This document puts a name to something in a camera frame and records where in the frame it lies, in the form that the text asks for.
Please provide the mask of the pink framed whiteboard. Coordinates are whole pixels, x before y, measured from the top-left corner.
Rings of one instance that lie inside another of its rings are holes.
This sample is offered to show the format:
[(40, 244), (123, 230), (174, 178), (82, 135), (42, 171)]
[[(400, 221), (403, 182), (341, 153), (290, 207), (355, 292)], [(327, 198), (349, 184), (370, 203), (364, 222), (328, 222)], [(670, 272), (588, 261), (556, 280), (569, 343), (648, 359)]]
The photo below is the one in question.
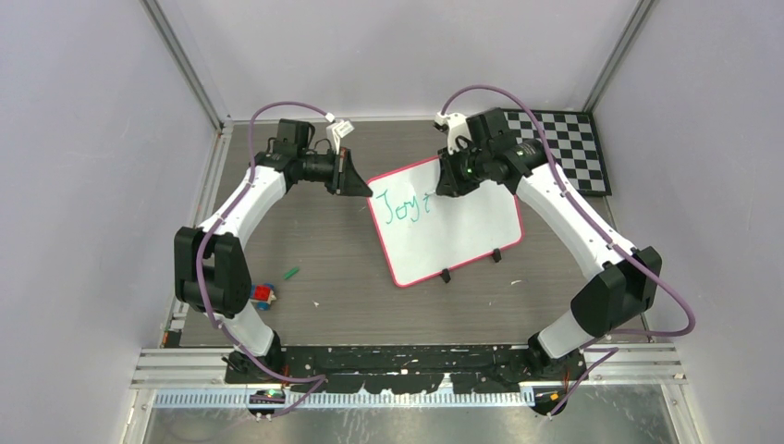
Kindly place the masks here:
[(438, 181), (433, 156), (368, 180), (370, 214), (394, 284), (400, 288), (491, 257), (524, 238), (520, 203), (486, 181), (466, 196), (428, 199)]

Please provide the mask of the green marker cap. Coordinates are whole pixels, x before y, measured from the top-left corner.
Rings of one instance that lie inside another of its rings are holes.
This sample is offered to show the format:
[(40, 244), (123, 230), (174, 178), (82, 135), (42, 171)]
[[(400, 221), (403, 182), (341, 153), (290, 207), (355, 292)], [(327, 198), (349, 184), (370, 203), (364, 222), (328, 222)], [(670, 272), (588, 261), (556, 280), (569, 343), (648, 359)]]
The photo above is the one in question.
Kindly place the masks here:
[(289, 280), (289, 279), (293, 278), (294, 276), (296, 276), (299, 272), (300, 272), (300, 268), (298, 266), (293, 267), (293, 268), (289, 269), (289, 271), (287, 271), (284, 274), (283, 279), (284, 280)]

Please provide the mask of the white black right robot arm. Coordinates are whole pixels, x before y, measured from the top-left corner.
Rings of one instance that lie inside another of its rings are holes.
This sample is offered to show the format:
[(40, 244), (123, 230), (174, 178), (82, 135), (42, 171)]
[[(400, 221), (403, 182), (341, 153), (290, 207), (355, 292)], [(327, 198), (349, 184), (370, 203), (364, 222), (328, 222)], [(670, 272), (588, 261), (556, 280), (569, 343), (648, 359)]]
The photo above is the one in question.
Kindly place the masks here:
[(529, 338), (521, 359), (531, 375), (553, 378), (581, 346), (653, 306), (660, 254), (613, 231), (540, 140), (520, 140), (500, 108), (470, 117), (439, 113), (434, 125), (447, 136), (436, 194), (463, 197), (486, 181), (505, 187), (556, 233), (586, 279), (568, 311)]

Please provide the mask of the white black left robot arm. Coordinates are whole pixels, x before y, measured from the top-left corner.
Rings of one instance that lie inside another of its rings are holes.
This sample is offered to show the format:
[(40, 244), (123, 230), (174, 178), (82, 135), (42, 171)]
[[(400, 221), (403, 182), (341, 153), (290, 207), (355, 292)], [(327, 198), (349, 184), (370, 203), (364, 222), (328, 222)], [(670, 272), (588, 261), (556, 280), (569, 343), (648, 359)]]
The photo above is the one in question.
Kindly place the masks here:
[(313, 148), (315, 127), (282, 119), (266, 148), (255, 154), (238, 187), (209, 218), (183, 227), (174, 238), (175, 296), (227, 333), (235, 350), (229, 362), (263, 383), (284, 368), (279, 335), (259, 316), (251, 296), (245, 246), (263, 217), (301, 181), (321, 183), (333, 194), (370, 197), (343, 139), (353, 124), (336, 119), (325, 129), (326, 151)]

